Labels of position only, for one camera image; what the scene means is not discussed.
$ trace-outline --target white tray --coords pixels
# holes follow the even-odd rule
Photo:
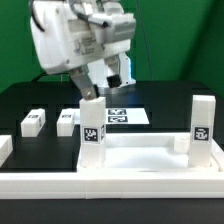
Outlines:
[[[186,156],[181,158],[182,162],[185,161],[184,164],[177,163],[179,157],[176,155],[174,160],[170,160],[170,155],[173,154],[170,148],[175,135],[177,133],[115,134],[111,136],[111,141],[108,137],[108,150],[111,151],[114,144],[122,147],[123,151],[129,146],[134,149],[139,147],[139,142],[143,143],[140,141],[142,137],[146,138],[147,144],[142,144],[141,147],[151,147],[154,151],[160,148],[154,159],[161,164],[153,163],[154,160],[150,159],[153,156],[151,152],[145,158],[150,162],[142,163],[140,168],[142,156],[136,160],[128,157],[126,164],[131,165],[130,167],[123,167],[123,160],[112,163],[108,160],[105,172],[101,169],[88,172],[83,170],[79,173],[0,174],[0,199],[224,198],[224,153],[220,147],[213,141],[213,165],[192,172],[186,167]]]
[[[175,136],[190,133],[107,134],[106,161],[103,168],[84,168],[78,172],[218,172],[216,154],[212,154],[210,167],[188,167],[188,155],[174,151]],[[217,144],[213,141],[213,150]]]

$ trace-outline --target white cube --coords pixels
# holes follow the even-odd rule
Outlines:
[[[46,122],[45,110],[31,110],[21,123],[22,137],[37,137]]]
[[[75,109],[62,110],[57,121],[57,136],[72,136],[75,127]]]
[[[12,137],[10,135],[0,135],[0,167],[13,150]]]
[[[215,117],[214,96],[193,96],[189,166],[210,166]]]

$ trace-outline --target white robot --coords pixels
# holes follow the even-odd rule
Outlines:
[[[97,98],[98,88],[107,93],[135,84],[125,52],[136,21],[118,1],[30,1],[31,30],[41,67],[49,75],[68,72],[86,100]]]

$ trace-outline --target green wall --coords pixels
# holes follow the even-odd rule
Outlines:
[[[197,43],[200,38],[203,39],[202,34],[207,25],[216,26],[209,24],[208,18],[211,17],[214,2],[217,1],[123,0],[121,2],[126,11],[134,12],[137,18],[136,36],[128,53],[133,62],[133,76],[137,80],[194,79],[209,85],[201,75],[205,71],[198,69],[197,60],[192,59],[200,58],[204,54],[204,45],[200,45],[198,49]],[[42,70],[30,34],[28,0],[1,0],[0,5],[0,91],[2,91],[15,82],[31,80]],[[205,43],[205,48],[207,49],[205,51],[208,51],[210,44]],[[221,74],[224,65],[220,65],[219,69]],[[205,76],[209,79],[210,74],[206,73]]]
[[[224,97],[224,1],[214,1],[182,79],[200,80]]]

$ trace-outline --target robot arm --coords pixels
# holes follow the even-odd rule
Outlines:
[[[130,49],[133,15],[106,0],[32,0],[30,8],[41,67],[49,75],[68,71],[84,99],[96,98],[87,64]]]

